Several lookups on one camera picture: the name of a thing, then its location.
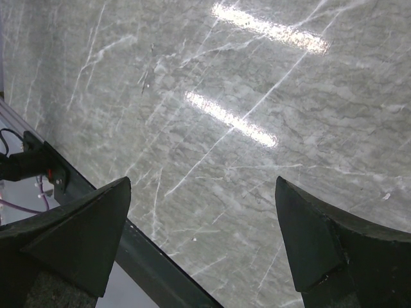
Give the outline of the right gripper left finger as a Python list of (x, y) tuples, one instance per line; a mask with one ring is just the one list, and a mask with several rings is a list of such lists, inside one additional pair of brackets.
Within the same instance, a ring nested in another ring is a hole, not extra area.
[(82, 198), (1, 227), (1, 307), (95, 307), (127, 219), (123, 177)]

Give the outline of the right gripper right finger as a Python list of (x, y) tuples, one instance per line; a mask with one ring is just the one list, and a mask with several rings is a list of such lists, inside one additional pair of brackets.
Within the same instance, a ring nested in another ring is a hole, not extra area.
[(410, 307), (410, 234), (334, 207), (282, 177), (277, 218), (305, 307)]

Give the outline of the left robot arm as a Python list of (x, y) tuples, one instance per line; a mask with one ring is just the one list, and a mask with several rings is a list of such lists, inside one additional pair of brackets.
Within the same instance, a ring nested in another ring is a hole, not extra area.
[(7, 157), (1, 154), (1, 180), (18, 182), (46, 174), (49, 162), (39, 151), (27, 151)]

